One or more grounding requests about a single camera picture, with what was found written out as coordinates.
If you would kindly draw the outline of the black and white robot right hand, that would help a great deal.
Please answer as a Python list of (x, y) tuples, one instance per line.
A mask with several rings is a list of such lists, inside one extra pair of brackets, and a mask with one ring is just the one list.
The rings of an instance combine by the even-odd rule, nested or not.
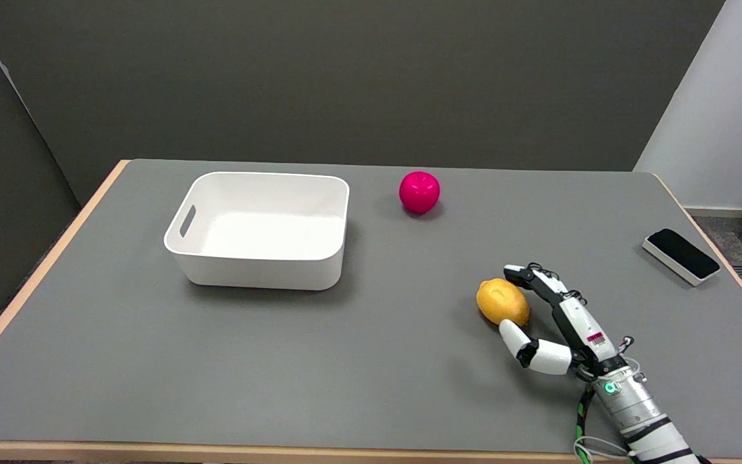
[(568, 289), (560, 277), (536, 262), (504, 266), (504, 278), (532, 291), (551, 306), (556, 328), (565, 343), (530, 337), (513, 321), (499, 323), (500, 337), (523, 368), (546, 375), (577, 375), (594, 382), (630, 367), (622, 351), (590, 314), (580, 291)]

